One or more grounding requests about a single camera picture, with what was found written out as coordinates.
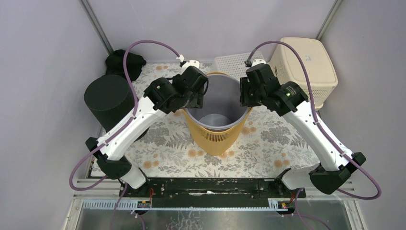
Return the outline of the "white mesh plastic basket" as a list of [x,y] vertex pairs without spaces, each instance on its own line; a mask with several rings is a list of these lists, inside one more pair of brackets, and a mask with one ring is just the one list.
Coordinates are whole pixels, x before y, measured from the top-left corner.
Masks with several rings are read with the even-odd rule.
[[249,57],[250,53],[241,53],[228,56],[215,57],[212,65],[212,72],[221,72],[234,79],[240,80],[242,77],[246,77],[245,61]]

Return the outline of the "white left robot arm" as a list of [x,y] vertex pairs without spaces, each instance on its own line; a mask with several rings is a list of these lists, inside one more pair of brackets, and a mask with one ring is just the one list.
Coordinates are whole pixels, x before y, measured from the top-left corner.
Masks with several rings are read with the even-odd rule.
[[158,78],[145,89],[137,106],[108,133],[98,138],[92,154],[110,179],[120,179],[137,197],[148,192],[147,178],[125,157],[126,150],[155,122],[182,108],[202,108],[209,79],[195,66],[172,78]]

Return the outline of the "black bucket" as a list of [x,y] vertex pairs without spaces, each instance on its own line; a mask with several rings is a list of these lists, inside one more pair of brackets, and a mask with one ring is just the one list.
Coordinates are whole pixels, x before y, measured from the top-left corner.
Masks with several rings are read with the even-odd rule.
[[135,105],[128,82],[119,75],[103,75],[94,80],[85,90],[84,101],[106,132]]

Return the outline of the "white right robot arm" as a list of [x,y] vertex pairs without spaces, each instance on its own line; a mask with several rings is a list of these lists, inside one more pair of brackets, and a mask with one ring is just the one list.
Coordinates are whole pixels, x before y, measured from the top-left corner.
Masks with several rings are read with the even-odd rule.
[[312,114],[312,106],[302,88],[295,82],[279,84],[271,67],[260,63],[246,70],[240,79],[241,106],[265,106],[290,123],[311,147],[319,159],[314,166],[287,169],[277,176],[275,193],[287,197],[299,188],[316,188],[324,194],[337,191],[357,170],[345,157],[358,164],[366,161],[361,152],[352,152],[341,146],[340,154],[322,133],[318,125],[324,125],[318,115]]

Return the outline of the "large cream plastic basket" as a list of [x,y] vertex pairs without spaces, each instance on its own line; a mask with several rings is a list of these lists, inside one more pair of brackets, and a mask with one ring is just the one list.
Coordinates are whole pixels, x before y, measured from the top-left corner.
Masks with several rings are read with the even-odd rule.
[[[334,66],[325,47],[320,41],[310,38],[284,37],[281,41],[292,46],[304,63],[311,84],[315,109],[321,109],[338,84]],[[309,94],[303,69],[289,48],[277,45],[268,64],[280,84],[293,81],[301,86],[307,95]]]

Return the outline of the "grey plastic bucket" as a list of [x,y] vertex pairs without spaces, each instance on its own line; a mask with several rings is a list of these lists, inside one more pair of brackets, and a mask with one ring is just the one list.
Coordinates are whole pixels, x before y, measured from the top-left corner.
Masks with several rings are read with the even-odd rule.
[[187,108],[186,114],[212,131],[224,131],[239,124],[250,111],[250,107],[240,104],[240,81],[223,73],[209,73],[207,77],[203,107]]

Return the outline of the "yellow plastic waste bin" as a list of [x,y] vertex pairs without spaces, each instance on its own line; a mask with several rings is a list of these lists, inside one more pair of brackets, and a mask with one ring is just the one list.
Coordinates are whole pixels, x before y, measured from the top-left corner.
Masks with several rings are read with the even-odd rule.
[[248,115],[246,115],[246,117],[243,118],[243,120],[239,124],[224,131],[212,131],[206,129],[205,127],[192,121],[192,119],[186,114],[185,109],[183,110],[183,112],[194,142],[208,154],[218,156],[229,149],[237,140],[251,110],[252,108],[250,107]]

